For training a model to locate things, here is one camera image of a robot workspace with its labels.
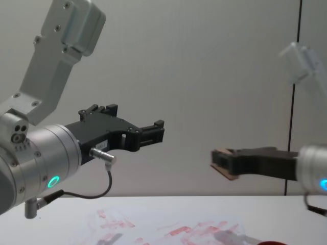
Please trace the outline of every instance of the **gray wall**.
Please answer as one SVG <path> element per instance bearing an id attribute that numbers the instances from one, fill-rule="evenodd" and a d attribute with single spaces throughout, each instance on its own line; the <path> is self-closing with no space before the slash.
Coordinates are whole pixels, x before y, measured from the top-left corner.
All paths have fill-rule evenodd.
<path id="1" fill-rule="evenodd" d="M 107 15 L 98 46 L 41 125 L 72 123 L 94 103 L 118 104 L 137 126 L 164 119 L 164 143 L 112 152 L 111 195 L 283 194 L 283 180 L 229 182 L 209 163 L 214 148 L 287 149 L 292 87 L 277 54 L 295 41 L 299 0 L 94 2 Z M 0 2 L 1 101 L 19 88 L 50 3 Z M 107 182 L 93 161 L 58 188 L 95 194 Z"/>

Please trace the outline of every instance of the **screw hole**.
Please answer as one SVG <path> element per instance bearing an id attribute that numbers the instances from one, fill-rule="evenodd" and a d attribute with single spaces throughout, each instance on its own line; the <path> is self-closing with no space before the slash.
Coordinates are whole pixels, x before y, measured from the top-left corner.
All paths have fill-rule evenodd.
<path id="1" fill-rule="evenodd" d="M 61 26 L 58 24 L 58 25 L 56 25 L 56 27 L 55 27 L 55 31 L 56 32 L 59 32 L 60 31 L 60 29 L 61 29 Z"/>
<path id="2" fill-rule="evenodd" d="M 41 41 L 41 38 L 40 37 L 36 37 L 35 39 L 34 39 L 34 42 L 35 43 L 39 43 Z"/>
<path id="3" fill-rule="evenodd" d="M 35 152 L 34 155 L 35 155 L 36 157 L 40 157 L 40 156 L 41 156 L 41 152 Z"/>
<path id="4" fill-rule="evenodd" d="M 71 6 L 70 3 L 66 3 L 66 4 L 63 6 L 63 8 L 64 8 L 64 9 L 68 9 L 70 6 Z"/>

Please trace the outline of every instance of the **white table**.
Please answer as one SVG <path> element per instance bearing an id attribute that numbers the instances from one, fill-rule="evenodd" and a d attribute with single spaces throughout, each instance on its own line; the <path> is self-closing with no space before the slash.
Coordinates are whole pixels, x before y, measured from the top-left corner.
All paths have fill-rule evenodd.
<path id="1" fill-rule="evenodd" d="M 327 197 L 312 197 L 311 202 L 327 207 Z M 24 205 L 0 216 L 0 244 L 65 244 L 87 215 L 120 205 L 234 215 L 242 219 L 246 235 L 259 240 L 288 245 L 327 244 L 327 218 L 307 211 L 303 197 L 63 198 L 40 210 L 33 220 L 24 218 Z"/>

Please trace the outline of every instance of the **silver robotic arm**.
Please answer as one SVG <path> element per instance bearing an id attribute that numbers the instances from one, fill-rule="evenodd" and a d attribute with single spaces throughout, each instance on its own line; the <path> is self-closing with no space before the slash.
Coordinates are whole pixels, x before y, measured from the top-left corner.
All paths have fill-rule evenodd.
<path id="1" fill-rule="evenodd" d="M 294 42 L 280 57 L 290 74 L 291 84 L 308 85 L 322 101 L 327 98 L 327 72 L 312 49 Z M 298 181 L 306 192 L 307 208 L 327 216 L 327 210 L 310 206 L 307 201 L 309 194 L 327 194 L 326 144 L 308 144 L 299 152 L 279 151 L 274 147 L 214 150 L 211 166 L 229 180 L 256 174 Z"/>
<path id="2" fill-rule="evenodd" d="M 29 132 L 29 124 L 37 125 L 56 109 L 72 67 L 93 52 L 105 20 L 90 0 L 53 0 L 20 90 L 0 105 L 0 215 L 25 202 L 26 218 L 34 218 L 63 194 L 102 197 L 111 188 L 116 161 L 107 151 L 136 152 L 162 142 L 164 121 L 138 128 L 116 117 L 117 105 L 92 105 L 79 111 L 78 122 Z M 106 192 L 86 197 L 60 190 L 37 200 L 94 158 L 106 163 Z"/>
<path id="3" fill-rule="evenodd" d="M 28 127 L 56 109 L 72 67 L 93 52 L 105 20 L 89 0 L 52 2 L 19 91 L 0 105 L 0 214 L 80 167 L 79 143 L 66 127 Z"/>

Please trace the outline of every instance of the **red stain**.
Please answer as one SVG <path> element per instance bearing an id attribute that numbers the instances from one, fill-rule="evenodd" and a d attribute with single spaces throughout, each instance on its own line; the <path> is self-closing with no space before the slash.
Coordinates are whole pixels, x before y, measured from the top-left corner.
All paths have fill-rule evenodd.
<path id="1" fill-rule="evenodd" d="M 100 225 L 101 228 L 110 228 L 110 229 L 118 229 L 118 228 L 133 228 L 135 227 L 129 220 L 113 220 L 111 222 L 107 222 L 104 225 Z"/>
<path id="2" fill-rule="evenodd" d="M 203 227 L 203 226 L 210 225 L 210 224 L 212 224 L 212 223 L 214 223 L 214 222 L 213 222 L 213 221 L 200 222 L 200 223 L 198 224 L 198 226 L 199 226 L 199 227 Z"/>
<path id="3" fill-rule="evenodd" d="M 223 226 L 226 226 L 228 224 L 228 222 L 227 221 L 222 221 L 222 222 L 219 222 L 219 224 L 218 224 L 218 227 L 223 227 Z"/>
<path id="4" fill-rule="evenodd" d="M 192 230 L 192 229 L 191 229 L 190 227 L 188 227 L 188 226 L 183 226 L 183 227 L 181 227 L 181 228 L 178 228 L 178 229 L 176 229 L 176 230 L 174 230 L 174 231 L 169 232 L 167 235 L 176 236 L 176 235 L 178 235 L 178 234 L 180 234 L 180 233 L 182 233 L 182 232 L 189 233 L 191 230 Z"/>
<path id="5" fill-rule="evenodd" d="M 99 218 L 106 218 L 106 214 L 104 213 L 104 210 L 98 210 L 97 211 Z"/>
<path id="6" fill-rule="evenodd" d="M 136 239 L 134 241 L 134 243 L 141 243 L 141 242 L 143 242 L 143 238 L 141 238 L 141 237 L 139 237 L 138 239 Z"/>
<path id="7" fill-rule="evenodd" d="M 216 233 L 218 231 L 220 231 L 220 228 L 215 227 L 215 226 L 209 226 L 208 229 L 207 229 L 207 232 L 211 233 L 211 234 Z"/>

